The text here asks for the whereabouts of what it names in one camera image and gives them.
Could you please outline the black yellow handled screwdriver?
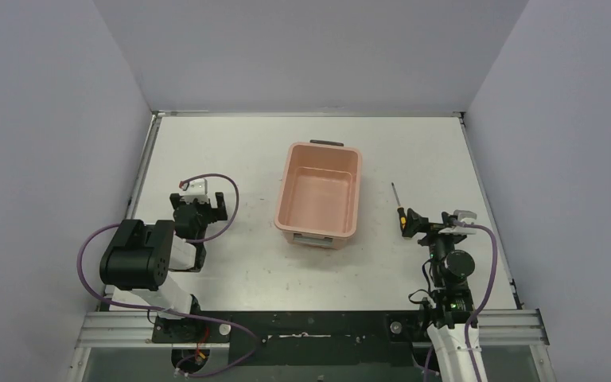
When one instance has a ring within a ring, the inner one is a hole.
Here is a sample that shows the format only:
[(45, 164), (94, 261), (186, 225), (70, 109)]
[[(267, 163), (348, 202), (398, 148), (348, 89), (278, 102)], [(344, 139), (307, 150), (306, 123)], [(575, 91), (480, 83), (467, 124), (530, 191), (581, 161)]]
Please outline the black yellow handled screwdriver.
[(406, 230), (406, 226), (407, 226), (407, 216), (406, 216), (406, 211), (405, 208), (402, 206), (400, 199), (399, 199), (399, 195), (397, 192), (397, 189), (395, 187), (395, 183), (392, 182), (391, 183), (391, 188), (395, 197), (395, 201), (397, 204), (397, 214), (398, 214), (398, 218), (399, 218), (399, 228), (400, 228), (400, 232), (401, 232), (401, 236), (402, 238), (405, 238), (405, 230)]

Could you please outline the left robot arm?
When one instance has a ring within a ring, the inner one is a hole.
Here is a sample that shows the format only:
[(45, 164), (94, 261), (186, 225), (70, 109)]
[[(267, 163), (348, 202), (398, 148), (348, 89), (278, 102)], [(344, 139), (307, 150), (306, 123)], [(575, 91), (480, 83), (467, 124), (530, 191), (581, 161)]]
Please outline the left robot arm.
[(172, 273), (202, 270), (207, 250), (202, 240), (210, 224), (228, 220), (224, 194), (172, 193), (173, 217), (145, 224), (123, 220), (99, 263), (101, 280), (128, 291), (156, 307), (160, 318), (179, 320), (198, 310), (197, 299), (185, 291)]

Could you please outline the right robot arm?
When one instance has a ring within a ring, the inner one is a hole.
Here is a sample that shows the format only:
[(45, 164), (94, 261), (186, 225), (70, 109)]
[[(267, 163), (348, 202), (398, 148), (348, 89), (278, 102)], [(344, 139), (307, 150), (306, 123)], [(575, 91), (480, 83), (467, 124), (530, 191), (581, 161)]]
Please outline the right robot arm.
[(442, 222), (431, 222), (413, 209), (402, 218), (402, 236), (419, 233), (418, 245), (429, 250), (422, 266), (428, 282), (421, 301), (424, 312), (421, 331), (430, 339), (443, 381), (486, 381), (479, 346), (473, 294), (468, 277), (475, 271), (473, 257), (456, 245), (472, 235), (468, 226), (477, 214), (465, 210), (443, 212)]

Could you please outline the pink plastic bin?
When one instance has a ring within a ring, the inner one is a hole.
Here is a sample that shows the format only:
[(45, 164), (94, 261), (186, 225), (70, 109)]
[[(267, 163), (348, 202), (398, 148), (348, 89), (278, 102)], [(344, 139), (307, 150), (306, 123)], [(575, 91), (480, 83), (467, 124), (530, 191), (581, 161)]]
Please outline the pink plastic bin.
[(287, 243), (342, 249), (356, 234), (362, 154), (340, 142), (296, 142), (288, 150), (274, 225)]

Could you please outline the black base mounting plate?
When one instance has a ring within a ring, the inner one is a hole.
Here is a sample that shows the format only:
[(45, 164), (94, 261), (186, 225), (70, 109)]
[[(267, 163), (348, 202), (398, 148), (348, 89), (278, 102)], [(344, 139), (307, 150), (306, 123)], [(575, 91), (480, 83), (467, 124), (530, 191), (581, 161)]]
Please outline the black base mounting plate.
[(208, 311), (212, 322), (150, 317), (151, 341), (174, 345), (172, 361), (194, 352), (242, 366), (422, 365), (431, 346), (418, 310)]

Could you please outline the aluminium frame rail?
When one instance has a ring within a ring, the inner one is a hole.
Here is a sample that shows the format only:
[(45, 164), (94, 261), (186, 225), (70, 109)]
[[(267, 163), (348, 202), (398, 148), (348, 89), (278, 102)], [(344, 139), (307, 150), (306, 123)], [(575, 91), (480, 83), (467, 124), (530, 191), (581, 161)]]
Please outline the aluminium frame rail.
[(430, 345), (420, 334), (422, 313), (417, 310), (369, 311), (212, 311), (210, 317), (235, 323), (223, 329), (210, 323), (199, 334), (182, 325), (165, 325), (154, 314), (136, 310), (91, 312), (86, 315), (78, 348), (213, 349), (261, 344), (278, 339), (332, 339), (349, 345)]

